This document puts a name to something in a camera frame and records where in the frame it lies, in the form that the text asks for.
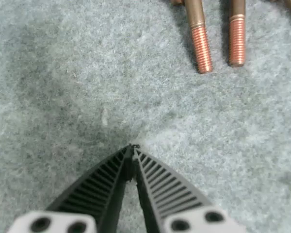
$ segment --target carpet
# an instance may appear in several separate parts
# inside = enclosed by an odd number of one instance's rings
[[[0,1],[0,233],[128,143],[249,233],[291,233],[291,13],[247,1],[247,61],[231,68],[227,2],[204,1],[200,75],[167,0]],[[133,183],[118,227],[145,232]]]

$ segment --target bolt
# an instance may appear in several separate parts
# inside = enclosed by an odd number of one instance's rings
[[[204,74],[212,71],[212,61],[208,44],[202,0],[171,0],[172,4],[186,7],[195,49],[197,68]]]
[[[245,0],[230,0],[229,64],[242,67],[246,60]]]

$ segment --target screw hole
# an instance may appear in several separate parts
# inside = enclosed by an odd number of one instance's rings
[[[83,222],[75,222],[68,228],[67,233],[84,233],[86,230],[86,224]]]
[[[34,233],[43,232],[50,226],[50,219],[48,217],[41,217],[36,219],[31,225],[31,231]]]
[[[223,221],[223,216],[217,212],[208,212],[205,215],[207,222],[221,222]]]
[[[190,225],[187,221],[185,220],[181,220],[181,219],[178,219],[178,220],[174,220],[171,224],[171,229],[173,229],[175,232],[178,231],[185,231],[187,229],[190,228]]]

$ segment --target screw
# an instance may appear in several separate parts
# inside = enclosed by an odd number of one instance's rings
[[[204,74],[212,71],[212,60],[208,44],[202,0],[171,0],[172,4],[186,7],[195,49],[197,68]]]
[[[230,0],[229,64],[242,67],[246,60],[245,0]]]

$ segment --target screw thread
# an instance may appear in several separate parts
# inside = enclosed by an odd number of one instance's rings
[[[192,29],[192,38],[196,54],[196,62],[199,73],[212,71],[212,60],[208,44],[205,26]]]
[[[242,67],[246,60],[245,19],[236,18],[229,25],[229,63]]]

